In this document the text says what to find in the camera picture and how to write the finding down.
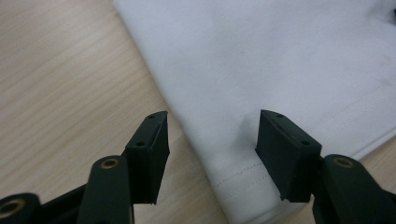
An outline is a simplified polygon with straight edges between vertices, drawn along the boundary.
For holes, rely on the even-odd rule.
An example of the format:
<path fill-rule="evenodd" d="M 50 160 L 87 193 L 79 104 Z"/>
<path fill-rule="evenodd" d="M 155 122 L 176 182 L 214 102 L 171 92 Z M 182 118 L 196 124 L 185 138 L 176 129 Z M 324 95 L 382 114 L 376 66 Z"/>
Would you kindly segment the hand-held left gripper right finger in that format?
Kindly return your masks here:
<path fill-rule="evenodd" d="M 274 111 L 261 111 L 256 153 L 282 200 L 310 200 L 320 151 L 321 144 L 289 118 Z"/>

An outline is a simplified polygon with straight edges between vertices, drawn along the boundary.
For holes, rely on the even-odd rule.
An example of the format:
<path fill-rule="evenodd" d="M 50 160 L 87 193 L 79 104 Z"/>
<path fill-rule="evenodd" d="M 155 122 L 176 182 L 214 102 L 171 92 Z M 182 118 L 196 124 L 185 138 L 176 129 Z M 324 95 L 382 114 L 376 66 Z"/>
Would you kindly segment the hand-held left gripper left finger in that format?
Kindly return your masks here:
<path fill-rule="evenodd" d="M 132 203 L 156 203 L 170 154 L 167 112 L 145 117 L 126 145 Z"/>

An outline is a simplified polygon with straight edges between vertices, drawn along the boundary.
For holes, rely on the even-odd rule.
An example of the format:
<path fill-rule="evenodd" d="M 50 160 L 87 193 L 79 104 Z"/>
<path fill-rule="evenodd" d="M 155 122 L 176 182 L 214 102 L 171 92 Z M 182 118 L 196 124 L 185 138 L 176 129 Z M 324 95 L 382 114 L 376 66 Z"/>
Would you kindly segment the white printed tank top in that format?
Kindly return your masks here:
<path fill-rule="evenodd" d="M 396 136 L 396 0 L 114 0 L 229 224 L 292 210 L 255 152 L 262 110 L 324 154 Z"/>

